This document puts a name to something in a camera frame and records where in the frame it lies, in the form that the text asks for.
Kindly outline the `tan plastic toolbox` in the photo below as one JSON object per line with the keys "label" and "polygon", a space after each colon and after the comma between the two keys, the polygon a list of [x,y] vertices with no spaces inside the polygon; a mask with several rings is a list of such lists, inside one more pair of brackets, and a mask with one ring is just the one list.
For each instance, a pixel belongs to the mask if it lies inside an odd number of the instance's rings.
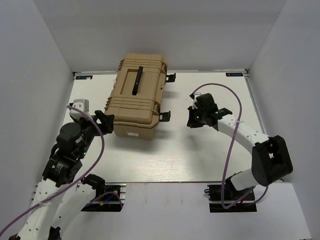
{"label": "tan plastic toolbox", "polygon": [[118,137],[152,140],[160,122],[171,113],[161,112],[166,83],[176,74],[167,74],[168,61],[161,54],[128,53],[118,65],[113,89],[105,104],[106,115],[114,115]]}

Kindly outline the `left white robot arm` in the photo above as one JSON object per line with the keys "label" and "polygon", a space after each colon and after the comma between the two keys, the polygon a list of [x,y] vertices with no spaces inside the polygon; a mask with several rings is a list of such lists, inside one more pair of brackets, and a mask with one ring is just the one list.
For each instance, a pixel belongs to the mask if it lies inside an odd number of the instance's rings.
{"label": "left white robot arm", "polygon": [[72,117],[72,122],[64,124],[52,147],[49,160],[38,184],[36,196],[31,208],[22,213],[29,215],[19,233],[10,237],[12,240],[57,240],[60,227],[53,227],[52,222],[64,193],[78,181],[76,174],[83,166],[85,157],[93,139],[111,134],[114,130],[113,114],[106,115],[96,110],[94,115],[87,115],[74,107],[69,108],[80,114]]}

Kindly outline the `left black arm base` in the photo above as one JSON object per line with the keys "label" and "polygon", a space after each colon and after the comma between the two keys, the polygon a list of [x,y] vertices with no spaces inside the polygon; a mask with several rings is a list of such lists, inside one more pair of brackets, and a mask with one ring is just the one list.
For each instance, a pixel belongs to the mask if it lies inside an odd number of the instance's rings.
{"label": "left black arm base", "polygon": [[106,183],[96,191],[94,201],[90,201],[82,212],[119,213],[125,204],[126,183]]}

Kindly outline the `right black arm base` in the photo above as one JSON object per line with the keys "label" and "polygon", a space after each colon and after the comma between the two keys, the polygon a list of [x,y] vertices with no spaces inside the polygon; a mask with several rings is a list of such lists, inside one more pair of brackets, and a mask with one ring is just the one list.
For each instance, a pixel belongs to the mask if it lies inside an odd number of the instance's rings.
{"label": "right black arm base", "polygon": [[[235,200],[239,199],[248,190],[232,192],[230,189],[224,190],[224,204],[230,205]],[[256,204],[253,202],[256,200],[254,191],[250,193],[241,201],[238,201],[234,206],[229,209],[224,209],[221,202],[221,185],[208,184],[204,190],[204,195],[208,197],[209,211],[210,213],[255,213],[257,212]]]}

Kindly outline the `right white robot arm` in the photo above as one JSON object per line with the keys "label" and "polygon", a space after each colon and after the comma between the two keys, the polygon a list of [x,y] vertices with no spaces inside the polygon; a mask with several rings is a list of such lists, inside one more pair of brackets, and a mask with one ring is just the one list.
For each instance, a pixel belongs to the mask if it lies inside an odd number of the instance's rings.
{"label": "right white robot arm", "polygon": [[223,192],[236,200],[257,185],[267,187],[293,172],[291,157],[283,137],[258,132],[237,120],[227,108],[218,108],[211,94],[192,96],[187,126],[208,126],[221,132],[251,154],[251,167],[225,179]]}

